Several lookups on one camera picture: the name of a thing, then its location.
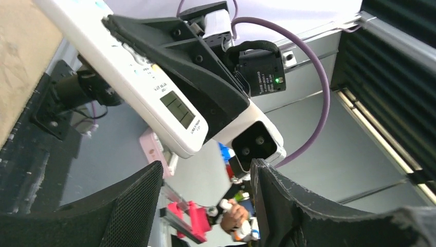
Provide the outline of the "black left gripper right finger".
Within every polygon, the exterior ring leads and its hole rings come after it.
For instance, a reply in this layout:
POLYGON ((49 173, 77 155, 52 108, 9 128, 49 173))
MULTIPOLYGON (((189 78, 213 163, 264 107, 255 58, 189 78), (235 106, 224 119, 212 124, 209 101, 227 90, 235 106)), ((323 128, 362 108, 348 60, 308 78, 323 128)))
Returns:
POLYGON ((262 159, 251 162, 259 246, 435 246, 435 208, 383 214, 350 208, 288 179, 262 159))

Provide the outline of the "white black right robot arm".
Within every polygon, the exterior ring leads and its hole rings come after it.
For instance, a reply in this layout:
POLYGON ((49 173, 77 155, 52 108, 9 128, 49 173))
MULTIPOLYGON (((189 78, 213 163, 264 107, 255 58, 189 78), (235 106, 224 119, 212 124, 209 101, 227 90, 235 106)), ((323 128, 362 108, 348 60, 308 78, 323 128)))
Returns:
POLYGON ((121 43, 157 63, 208 124, 206 140, 248 108, 250 97, 284 91, 282 54, 270 41, 231 41, 229 28, 212 33, 212 15, 228 14, 225 1, 197 6, 178 17, 102 22, 121 43))

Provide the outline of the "white remote control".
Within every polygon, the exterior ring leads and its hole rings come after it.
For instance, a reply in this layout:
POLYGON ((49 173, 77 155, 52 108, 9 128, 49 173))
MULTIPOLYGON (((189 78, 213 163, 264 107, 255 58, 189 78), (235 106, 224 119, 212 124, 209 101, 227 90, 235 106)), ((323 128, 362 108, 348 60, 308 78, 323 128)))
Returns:
POLYGON ((203 146, 208 124, 161 69, 161 62, 136 53, 103 25, 112 14, 104 1, 36 1, 91 67, 182 158, 203 146))

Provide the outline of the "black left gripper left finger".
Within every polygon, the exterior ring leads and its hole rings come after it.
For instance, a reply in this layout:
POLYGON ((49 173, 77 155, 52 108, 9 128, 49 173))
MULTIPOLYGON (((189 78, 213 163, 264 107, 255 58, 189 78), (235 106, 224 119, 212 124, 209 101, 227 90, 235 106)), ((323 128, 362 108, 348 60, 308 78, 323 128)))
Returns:
POLYGON ((162 174, 155 161, 55 211, 1 214, 1 246, 148 246, 162 174))

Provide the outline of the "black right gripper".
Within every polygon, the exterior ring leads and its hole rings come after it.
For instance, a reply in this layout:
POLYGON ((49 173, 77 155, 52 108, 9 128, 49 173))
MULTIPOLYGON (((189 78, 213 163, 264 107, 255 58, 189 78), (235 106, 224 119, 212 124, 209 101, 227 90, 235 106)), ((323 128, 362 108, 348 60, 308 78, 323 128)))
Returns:
POLYGON ((249 100, 224 63, 225 51, 233 46, 227 2, 179 9, 178 17, 110 14, 102 23, 117 40, 167 73, 206 120, 206 140, 229 142, 237 136, 230 124, 249 107, 249 100))

